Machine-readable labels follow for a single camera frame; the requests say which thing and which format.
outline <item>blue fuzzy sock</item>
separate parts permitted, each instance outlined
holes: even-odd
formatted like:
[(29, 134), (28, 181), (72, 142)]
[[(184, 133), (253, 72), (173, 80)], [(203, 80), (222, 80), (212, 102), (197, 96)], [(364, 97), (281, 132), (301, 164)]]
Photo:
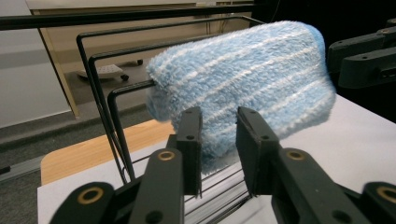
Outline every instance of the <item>blue fuzzy sock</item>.
[(255, 26), (172, 47), (153, 58), (147, 106), (172, 120), (200, 106), (203, 173), (237, 160), (236, 110), (261, 113), (282, 139), (327, 120), (335, 100), (319, 31), (296, 21)]

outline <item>wall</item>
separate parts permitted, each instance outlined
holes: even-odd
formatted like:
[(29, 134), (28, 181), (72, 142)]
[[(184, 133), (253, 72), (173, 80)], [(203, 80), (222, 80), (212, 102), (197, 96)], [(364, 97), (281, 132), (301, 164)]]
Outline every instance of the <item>wall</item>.
[[(30, 15), (24, 0), (1, 0), (0, 16), (18, 15)], [(0, 128), (67, 111), (38, 31), (0, 31)]]

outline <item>floor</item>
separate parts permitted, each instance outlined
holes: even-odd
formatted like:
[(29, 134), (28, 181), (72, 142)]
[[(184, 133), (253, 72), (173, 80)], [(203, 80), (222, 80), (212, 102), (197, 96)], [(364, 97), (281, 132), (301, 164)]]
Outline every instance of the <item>floor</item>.
[[(135, 62), (119, 65), (129, 79), (102, 79), (105, 95), (117, 87), (146, 80), (148, 61), (140, 66)], [(41, 159), (52, 150), (105, 134), (88, 80), (75, 73), (66, 78), (78, 105), (78, 118), (69, 112), (0, 129), (0, 169), (10, 168), (10, 172), (0, 175), (0, 223), (37, 223), (36, 189), (40, 186)], [(118, 98), (124, 126), (151, 119), (144, 105), (145, 94), (137, 91)]]

